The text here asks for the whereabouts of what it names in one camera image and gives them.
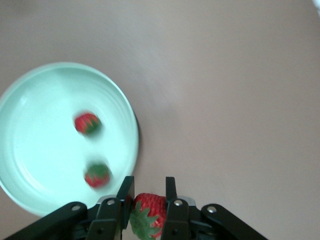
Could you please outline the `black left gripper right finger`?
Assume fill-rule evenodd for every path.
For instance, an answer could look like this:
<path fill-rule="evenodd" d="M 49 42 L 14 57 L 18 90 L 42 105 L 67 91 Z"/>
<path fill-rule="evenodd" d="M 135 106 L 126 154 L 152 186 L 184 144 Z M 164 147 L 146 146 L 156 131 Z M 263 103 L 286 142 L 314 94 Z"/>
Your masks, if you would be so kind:
<path fill-rule="evenodd" d="M 161 240 L 268 240 L 223 206 L 196 207 L 195 201 L 179 197 L 176 181 L 165 179 L 166 220 Z"/>

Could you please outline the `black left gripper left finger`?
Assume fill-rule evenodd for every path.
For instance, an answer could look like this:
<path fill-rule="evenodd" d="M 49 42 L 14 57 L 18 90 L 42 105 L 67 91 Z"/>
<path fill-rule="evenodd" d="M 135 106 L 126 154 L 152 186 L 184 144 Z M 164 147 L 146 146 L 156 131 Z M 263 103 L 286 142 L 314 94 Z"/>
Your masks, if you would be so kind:
<path fill-rule="evenodd" d="M 134 177 L 126 176 L 116 195 L 101 197 L 94 207 L 70 202 L 7 240 L 122 240 L 134 195 Z"/>

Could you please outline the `red strawberry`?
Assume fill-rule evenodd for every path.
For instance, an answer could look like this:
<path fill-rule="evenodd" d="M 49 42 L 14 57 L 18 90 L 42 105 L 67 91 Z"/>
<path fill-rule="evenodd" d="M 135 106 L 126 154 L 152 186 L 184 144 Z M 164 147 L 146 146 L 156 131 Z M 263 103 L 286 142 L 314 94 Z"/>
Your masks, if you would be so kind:
<path fill-rule="evenodd" d="M 85 182 L 91 188 L 101 188 L 110 181 L 110 170 L 106 164 L 91 164 L 84 174 Z"/>
<path fill-rule="evenodd" d="M 74 119 L 74 127 L 78 133 L 89 135 L 101 125 L 101 120 L 91 112 L 85 112 Z"/>
<path fill-rule="evenodd" d="M 164 196 L 140 193 L 133 201 L 130 225 L 133 234 L 140 240 L 156 240 L 162 235 L 167 218 Z"/>

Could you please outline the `pale green round plate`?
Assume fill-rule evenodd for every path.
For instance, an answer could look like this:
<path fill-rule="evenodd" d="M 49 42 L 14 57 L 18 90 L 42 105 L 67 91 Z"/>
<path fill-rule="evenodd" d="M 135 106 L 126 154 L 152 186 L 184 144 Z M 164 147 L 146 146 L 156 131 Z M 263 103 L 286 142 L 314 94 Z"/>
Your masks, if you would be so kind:
<path fill-rule="evenodd" d="M 74 119 L 93 113 L 93 133 L 77 132 Z M 37 67 L 0 99 L 0 186 L 21 208 L 45 216 L 70 202 L 93 207 L 118 192 L 136 165 L 139 131 L 121 89 L 100 71 L 73 62 Z M 108 184 L 90 187 L 92 164 L 109 168 Z"/>

